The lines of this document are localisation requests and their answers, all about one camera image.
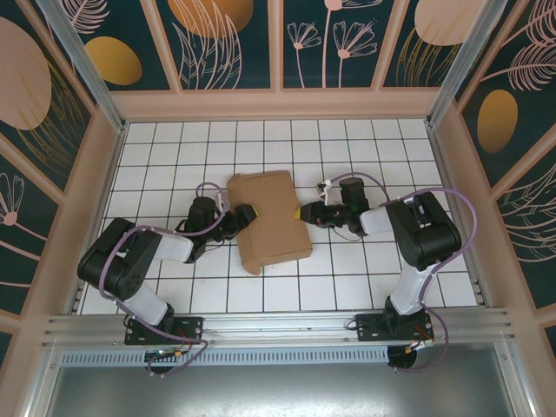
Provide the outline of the aluminium corner post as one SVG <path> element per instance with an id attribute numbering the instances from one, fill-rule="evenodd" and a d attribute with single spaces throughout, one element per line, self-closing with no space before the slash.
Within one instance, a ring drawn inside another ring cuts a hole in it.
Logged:
<path id="1" fill-rule="evenodd" d="M 486 0 L 484 2 L 429 110 L 425 121 L 428 130 L 433 130 L 442 121 L 461 84 L 465 81 L 500 20 L 506 4 L 507 0 Z"/>
<path id="2" fill-rule="evenodd" d="M 81 38 L 72 28 L 63 6 L 57 0 L 36 0 L 45 19 L 51 24 L 54 34 L 73 60 L 97 104 L 117 133 L 124 128 L 124 120 L 112 99 L 109 90 L 95 68 Z"/>

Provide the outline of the brown cardboard paper box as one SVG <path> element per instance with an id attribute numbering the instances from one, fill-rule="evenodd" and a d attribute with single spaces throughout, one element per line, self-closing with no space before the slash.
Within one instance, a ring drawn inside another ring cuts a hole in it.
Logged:
<path id="1" fill-rule="evenodd" d="M 306 223 L 295 217 L 300 203 L 288 171 L 237 174 L 228 180 L 227 191 L 232 209 L 246 204 L 256 212 L 255 220 L 236 237 L 246 272 L 259 275 L 266 266 L 312 254 Z"/>

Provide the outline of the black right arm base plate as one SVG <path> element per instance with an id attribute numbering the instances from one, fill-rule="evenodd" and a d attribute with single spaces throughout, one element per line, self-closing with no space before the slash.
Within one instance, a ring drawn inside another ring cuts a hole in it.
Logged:
<path id="1" fill-rule="evenodd" d="M 355 316 L 358 341 L 427 341 L 434 338 L 430 315 L 420 311 L 387 318 L 384 313 Z"/>

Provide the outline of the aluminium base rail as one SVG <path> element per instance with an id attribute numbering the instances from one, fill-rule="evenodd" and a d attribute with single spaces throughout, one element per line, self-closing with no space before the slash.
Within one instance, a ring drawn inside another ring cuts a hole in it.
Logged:
<path id="1" fill-rule="evenodd" d="M 435 308 L 450 343 L 510 341 L 515 332 L 503 308 Z M 354 345 L 348 312 L 206 314 L 202 338 L 213 348 L 269 348 Z M 121 315 L 59 315 L 46 323 L 40 342 L 48 348 L 123 348 Z"/>

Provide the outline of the aluminium table side rail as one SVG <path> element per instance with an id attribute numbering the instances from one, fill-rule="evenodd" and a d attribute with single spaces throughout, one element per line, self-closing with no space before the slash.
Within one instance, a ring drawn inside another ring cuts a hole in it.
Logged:
<path id="1" fill-rule="evenodd" d="M 101 188 L 96 199 L 96 205 L 94 207 L 93 215 L 89 221 L 89 228 L 83 241 L 80 257 L 94 243 L 97 237 L 97 233 L 101 228 L 101 223 L 104 217 L 104 210 L 106 209 L 106 206 L 108 204 L 112 182 L 114 181 L 116 175 L 118 161 L 122 153 L 122 147 L 125 143 L 128 130 L 129 122 L 124 121 L 121 130 L 116 136 L 115 144 L 109 153 L 109 160 L 107 161 L 106 167 L 103 169 Z M 65 314 L 73 315 L 79 313 L 85 285 L 86 282 L 76 276 L 75 285 L 72 291 L 69 293 L 68 300 L 66 301 Z"/>
<path id="2" fill-rule="evenodd" d="M 426 130 L 431 142 L 432 151 L 439 169 L 442 184 L 447 188 L 457 189 L 451 170 L 448 167 L 447 157 L 445 156 L 442 148 L 439 135 L 429 122 L 426 122 Z M 451 209 L 453 220 L 459 228 L 463 240 L 465 241 L 472 231 L 472 217 L 469 212 L 469 208 L 458 196 L 455 195 L 449 195 L 447 197 L 447 202 L 449 208 Z M 472 286 L 475 289 L 475 298 L 478 304 L 483 308 L 490 308 L 492 306 L 492 297 L 489 294 L 488 287 L 484 280 L 483 268 L 480 265 L 478 252 L 473 243 L 466 250 L 463 256 L 467 265 L 468 273 L 470 274 Z"/>

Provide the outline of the grey metal sheet panel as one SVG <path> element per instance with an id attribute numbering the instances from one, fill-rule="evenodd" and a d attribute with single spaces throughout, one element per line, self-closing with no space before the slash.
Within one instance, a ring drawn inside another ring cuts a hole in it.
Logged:
<path id="1" fill-rule="evenodd" d="M 203 365 L 167 379 L 72 367 L 52 351 L 17 417 L 545 417 L 511 343 L 423 350 L 424 372 L 382 363 Z"/>

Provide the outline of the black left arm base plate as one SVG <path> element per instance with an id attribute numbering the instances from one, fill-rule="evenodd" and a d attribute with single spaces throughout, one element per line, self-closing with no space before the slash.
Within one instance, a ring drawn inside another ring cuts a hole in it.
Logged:
<path id="1" fill-rule="evenodd" d="M 171 329 L 165 332 L 179 337 L 180 340 L 164 338 L 158 333 L 145 328 L 140 322 L 127 319 L 124 344 L 126 346 L 161 346 L 182 344 L 182 338 L 200 340 L 202 338 L 202 317 L 176 317 Z"/>

